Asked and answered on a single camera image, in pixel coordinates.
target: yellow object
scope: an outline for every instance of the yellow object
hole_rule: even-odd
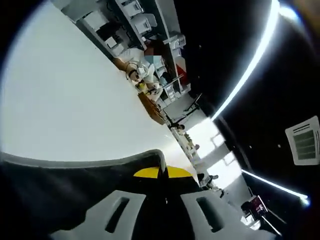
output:
[[[170,179],[192,177],[190,172],[179,167],[167,166],[167,169],[168,169],[168,175]]]
[[[159,167],[148,167],[137,171],[133,176],[140,178],[156,179],[158,177]]]
[[[168,176],[170,179],[192,177],[190,172],[174,166],[167,166]],[[148,167],[137,171],[133,176],[140,178],[158,178],[159,167]]]
[[[147,85],[143,82],[139,82],[137,85],[135,85],[136,88],[141,91],[142,93],[147,93],[148,92],[148,88]]]

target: person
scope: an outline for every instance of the person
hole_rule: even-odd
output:
[[[185,125],[181,124],[181,125],[177,126],[176,129],[177,129],[178,134],[180,134],[182,136],[186,134],[185,133],[185,129],[186,129]]]
[[[183,124],[179,124],[179,123],[172,123],[170,126],[169,126],[170,129],[172,128],[177,128],[179,130],[185,130],[186,129],[186,126],[183,125]]]
[[[150,92],[150,99],[157,101],[163,92],[159,81],[155,78],[155,59],[161,58],[165,45],[161,40],[151,40],[147,49],[128,48],[113,59],[114,65],[133,81],[135,84],[143,81]]]
[[[220,188],[215,186],[215,184],[213,183],[213,180],[216,180],[219,178],[218,175],[209,175],[205,178],[204,173],[199,173],[197,176],[198,176],[200,186],[203,190],[211,190],[211,189],[214,191],[220,190]]]

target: face mask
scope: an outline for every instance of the face mask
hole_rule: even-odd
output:
[[[148,63],[151,63],[151,64],[157,64],[158,62],[161,62],[161,56],[158,56],[158,55],[147,55],[147,56],[144,56],[145,60],[148,61]]]

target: shelf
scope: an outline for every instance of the shelf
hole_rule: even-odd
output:
[[[98,49],[100,49],[104,55],[106,55],[107,58],[113,59],[115,57],[113,51],[83,18],[76,21],[75,25],[84,33],[84,35],[86,35],[88,39],[91,40],[91,42],[93,42],[94,45],[96,45]]]
[[[147,14],[153,14],[157,23],[157,27],[154,27],[155,32],[161,36],[161,40],[167,40],[170,38],[167,24],[165,22],[164,15],[158,3],[158,0],[139,0],[142,4],[144,12]]]
[[[133,40],[133,43],[139,49],[146,50],[147,46],[142,40],[141,34],[138,32],[136,26],[132,24],[130,17],[123,10],[123,6],[121,5],[121,3],[119,3],[118,0],[109,0],[108,3],[110,3],[110,7],[114,11],[114,14],[119,18],[125,29],[128,31]]]

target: led light strip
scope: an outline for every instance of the led light strip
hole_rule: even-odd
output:
[[[271,10],[270,15],[266,24],[265,31],[263,33],[263,36],[261,38],[260,45],[256,49],[256,52],[253,56],[253,59],[251,60],[249,66],[245,70],[244,74],[242,75],[240,81],[237,83],[235,88],[232,90],[228,98],[224,101],[222,106],[218,109],[218,111],[215,112],[211,120],[215,120],[221,112],[229,105],[229,103],[232,101],[232,99],[235,97],[235,95],[239,92],[239,90],[242,88],[242,86],[245,84],[245,82],[250,77],[253,70],[256,68],[258,62],[260,61],[262,55],[264,54],[270,39],[274,33],[274,30],[276,28],[278,16],[279,16],[279,9],[280,9],[280,3],[278,0],[272,0],[271,2]]]
[[[271,182],[271,181],[265,180],[265,179],[263,179],[262,177],[259,177],[259,176],[257,176],[257,175],[252,174],[251,172],[248,172],[248,171],[243,170],[243,169],[242,169],[241,171],[242,171],[243,173],[245,173],[245,174],[250,175],[251,177],[254,177],[255,179],[258,179],[258,180],[260,180],[260,181],[262,181],[262,182],[264,182],[264,183],[266,183],[266,184],[269,184],[269,185],[271,185],[271,186],[273,186],[273,187],[275,187],[275,188],[277,188],[277,189],[280,189],[280,190],[282,190],[282,191],[285,191],[285,192],[287,192],[287,193],[289,193],[289,194],[295,195],[295,196],[297,196],[297,197],[299,197],[299,198],[301,198],[301,199],[307,199],[307,198],[308,198],[307,195],[304,195],[304,194],[301,194],[301,193],[297,193],[297,192],[292,191],[292,190],[290,190],[290,189],[287,189],[287,188],[285,188],[285,187],[283,187],[283,186],[279,186],[278,184],[275,184],[275,183],[273,183],[273,182]]]

